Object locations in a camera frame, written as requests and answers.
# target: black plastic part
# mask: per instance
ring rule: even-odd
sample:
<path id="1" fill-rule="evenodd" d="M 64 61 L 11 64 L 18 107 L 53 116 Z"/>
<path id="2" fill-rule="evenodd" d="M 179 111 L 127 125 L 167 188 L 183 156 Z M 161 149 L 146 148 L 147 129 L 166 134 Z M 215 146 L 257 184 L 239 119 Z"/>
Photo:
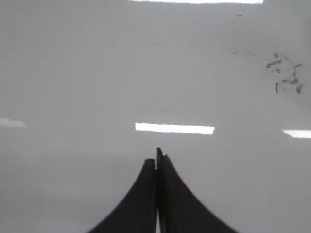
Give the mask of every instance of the black plastic part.
<path id="1" fill-rule="evenodd" d="M 157 170 L 161 233 L 237 233 L 191 193 L 160 148 L 157 148 Z"/>
<path id="2" fill-rule="evenodd" d="M 156 211 L 155 160 L 146 159 L 124 199 L 89 233 L 155 233 Z"/>

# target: black curved object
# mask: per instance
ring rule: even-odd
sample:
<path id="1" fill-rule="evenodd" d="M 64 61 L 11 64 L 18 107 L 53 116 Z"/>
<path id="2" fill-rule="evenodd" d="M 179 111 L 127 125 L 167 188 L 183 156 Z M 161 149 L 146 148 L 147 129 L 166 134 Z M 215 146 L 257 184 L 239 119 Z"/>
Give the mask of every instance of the black curved object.
<path id="1" fill-rule="evenodd" d="M 154 233 L 156 208 L 155 160 L 146 159 L 124 199 L 89 233 Z"/>
<path id="2" fill-rule="evenodd" d="M 237 233 L 200 203 L 160 148 L 157 148 L 157 170 L 162 233 Z"/>

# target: dark scuff mark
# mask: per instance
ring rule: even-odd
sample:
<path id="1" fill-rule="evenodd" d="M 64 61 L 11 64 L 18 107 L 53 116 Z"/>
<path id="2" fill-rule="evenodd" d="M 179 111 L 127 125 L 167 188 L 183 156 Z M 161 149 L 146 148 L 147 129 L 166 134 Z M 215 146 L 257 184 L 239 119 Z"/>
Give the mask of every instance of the dark scuff mark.
<path id="1" fill-rule="evenodd" d="M 302 66 L 302 63 L 299 63 L 298 65 L 295 66 L 295 68 Z"/>
<path id="2" fill-rule="evenodd" d="M 272 65 L 280 64 L 280 63 L 282 63 L 282 59 L 268 63 L 268 64 L 266 65 L 266 68 L 267 68 L 267 69 L 270 69 Z"/>
<path id="3" fill-rule="evenodd" d="M 301 90 L 305 85 L 299 82 L 297 68 L 302 66 L 303 64 L 299 63 L 296 65 L 290 58 L 281 56 L 276 52 L 273 53 L 273 56 L 275 59 L 278 59 L 278 60 L 269 62 L 266 65 L 267 69 L 272 69 L 273 68 L 272 66 L 276 66 L 275 71 L 277 73 L 281 73 L 281 71 L 285 71 L 287 73 L 288 71 L 290 72 L 288 78 L 283 79 L 280 82 L 276 83 L 275 85 L 276 92 L 280 93 L 280 92 L 285 92 L 286 90 L 293 90 L 293 86 L 296 86 L 297 93 L 301 94 Z M 283 66 L 278 66 L 278 64 L 281 64 L 283 60 L 285 61 L 285 64 Z"/>
<path id="4" fill-rule="evenodd" d="M 246 48 L 238 49 L 236 47 L 232 47 L 232 48 L 228 48 L 228 49 L 230 49 L 231 54 L 239 54 L 239 55 L 242 55 L 244 58 L 256 57 L 257 56 L 256 52 L 249 50 L 249 49 L 246 49 Z"/>
<path id="5" fill-rule="evenodd" d="M 301 90 L 302 90 L 302 88 L 303 88 L 304 86 L 305 86 L 304 84 L 300 84 L 300 85 L 297 86 L 296 91 L 297 91 L 298 94 L 301 94 Z"/>

